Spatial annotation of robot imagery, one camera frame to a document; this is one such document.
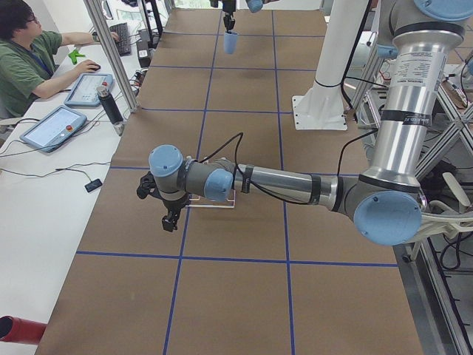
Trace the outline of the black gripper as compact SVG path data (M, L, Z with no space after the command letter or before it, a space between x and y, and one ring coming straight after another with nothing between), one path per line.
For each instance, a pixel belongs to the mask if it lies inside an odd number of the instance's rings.
M167 208L167 215L162 218L162 226L165 231L177 230L180 213L190 203L188 192L163 192L160 196L164 206Z
M223 16L225 31L227 33L231 32L236 22L233 16L233 13L236 11L236 0L222 0L222 11L225 13Z

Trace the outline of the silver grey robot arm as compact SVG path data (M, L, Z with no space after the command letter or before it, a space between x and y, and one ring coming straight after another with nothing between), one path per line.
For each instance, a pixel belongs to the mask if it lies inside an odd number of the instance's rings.
M270 3L270 1L265 0L248 0L246 4L248 9L252 13L260 11L265 4ZM222 11L224 12L223 22L225 25L225 31L230 33L234 29L235 18L234 13L237 11L237 1L236 0L223 0L222 1Z
M395 69L381 113L374 155L357 177L283 172L226 159L199 162L172 145L149 156L149 172L137 195L160 199L166 231L174 231L191 195L224 201L231 191L257 188L299 205L322 205L348 216L374 243L394 246L432 234L455 237L470 229L463 214L422 210L415 167L451 50L463 41L470 1L383 1L379 37L397 50Z

